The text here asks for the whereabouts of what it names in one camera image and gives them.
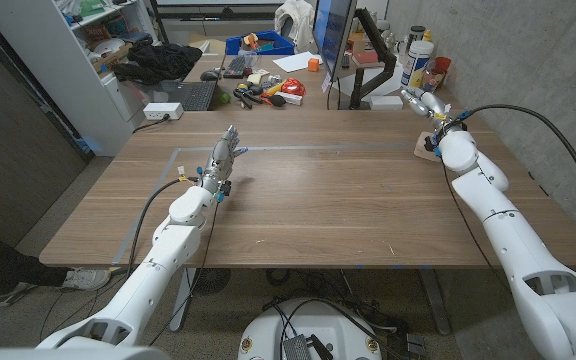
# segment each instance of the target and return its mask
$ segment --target shelf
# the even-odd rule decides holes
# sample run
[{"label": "shelf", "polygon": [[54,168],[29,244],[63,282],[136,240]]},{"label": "shelf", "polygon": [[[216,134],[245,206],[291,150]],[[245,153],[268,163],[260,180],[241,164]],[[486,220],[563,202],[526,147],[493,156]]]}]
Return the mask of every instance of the shelf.
[{"label": "shelf", "polygon": [[109,5],[109,6],[105,6],[104,7],[104,11],[97,13],[97,14],[92,14],[89,16],[85,16],[84,19],[78,23],[73,23],[72,25],[70,25],[70,30],[75,30],[75,29],[79,29],[82,26],[86,26],[88,24],[92,24],[97,20],[100,20],[101,18],[104,18],[108,15],[112,15],[116,12],[118,12],[119,10],[125,8],[126,6],[132,5],[134,3],[136,3],[137,0],[130,0],[127,1],[121,5]]}]

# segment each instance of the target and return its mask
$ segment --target desk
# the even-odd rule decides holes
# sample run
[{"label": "desk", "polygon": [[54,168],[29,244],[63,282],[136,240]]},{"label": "desk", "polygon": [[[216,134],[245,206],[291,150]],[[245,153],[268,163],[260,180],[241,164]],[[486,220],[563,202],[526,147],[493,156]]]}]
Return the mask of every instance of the desk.
[{"label": "desk", "polygon": [[[206,267],[486,267],[441,165],[413,155],[419,134],[430,130],[427,121],[411,110],[327,111],[323,71],[286,74],[273,58],[262,57],[260,66],[304,83],[301,107],[255,105],[248,110],[235,101],[218,111],[187,112],[179,121],[133,135],[41,253],[41,261],[59,266],[127,264],[136,218],[150,194],[175,179],[178,166],[203,166],[219,136],[233,124],[240,145],[251,151],[235,161],[233,190],[216,215]],[[220,64],[221,58],[203,58],[188,81]],[[231,92],[239,82],[224,79],[219,86]],[[460,108],[447,91],[439,96]],[[552,254],[576,269],[575,225],[477,115],[468,125],[479,149],[508,176],[508,197]],[[137,263],[150,250],[152,233],[168,215],[168,206],[188,186],[172,186],[153,201],[141,229]],[[467,209],[463,202],[461,207]],[[499,266],[481,223],[470,210],[465,213],[484,253]],[[193,268],[203,261],[208,233],[202,232],[199,250],[185,264],[188,271],[175,309],[188,295]],[[437,329],[447,334],[450,326],[434,273],[420,273]],[[173,330],[179,329],[184,312],[176,312]]]}]

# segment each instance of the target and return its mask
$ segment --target shoe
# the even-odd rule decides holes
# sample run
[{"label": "shoe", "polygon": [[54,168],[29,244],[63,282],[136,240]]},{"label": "shoe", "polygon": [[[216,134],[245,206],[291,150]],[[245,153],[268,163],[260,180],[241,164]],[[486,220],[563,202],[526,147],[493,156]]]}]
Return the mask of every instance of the shoe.
[{"label": "shoe", "polygon": [[21,300],[30,290],[36,288],[37,285],[31,285],[27,283],[19,283],[15,289],[8,294],[0,295],[0,306],[8,307],[17,301]]},{"label": "shoe", "polygon": [[110,280],[108,270],[87,270],[82,268],[68,271],[62,287],[78,290],[97,290]]}]

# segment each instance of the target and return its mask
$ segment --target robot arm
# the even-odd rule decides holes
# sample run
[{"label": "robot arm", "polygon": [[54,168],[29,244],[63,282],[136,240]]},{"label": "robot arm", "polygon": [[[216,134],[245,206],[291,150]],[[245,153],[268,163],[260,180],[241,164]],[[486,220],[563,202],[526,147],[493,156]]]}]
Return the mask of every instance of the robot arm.
[{"label": "robot arm", "polygon": [[431,119],[433,144],[447,168],[459,177],[457,194],[482,222],[506,273],[521,321],[547,359],[576,355],[576,272],[555,259],[521,212],[504,195],[508,180],[479,152],[460,122],[444,112],[431,93],[402,90],[415,113]]},{"label": "robot arm", "polygon": [[159,303],[170,278],[198,249],[204,210],[220,197],[220,188],[232,172],[237,129],[230,127],[215,145],[200,183],[175,200],[168,217],[153,234],[153,247],[110,303],[98,313],[41,342],[38,349],[107,348],[135,346]]}]

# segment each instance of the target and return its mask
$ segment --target gray wall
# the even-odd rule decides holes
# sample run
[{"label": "gray wall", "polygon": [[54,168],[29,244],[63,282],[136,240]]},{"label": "gray wall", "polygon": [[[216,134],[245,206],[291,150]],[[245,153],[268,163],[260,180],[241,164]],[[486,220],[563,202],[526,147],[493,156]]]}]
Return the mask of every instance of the gray wall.
[{"label": "gray wall", "polygon": [[[576,149],[576,1],[390,0],[387,20],[397,38],[411,25],[431,29],[464,106],[528,107]],[[576,222],[576,167],[555,136],[528,115],[480,114]]]}]

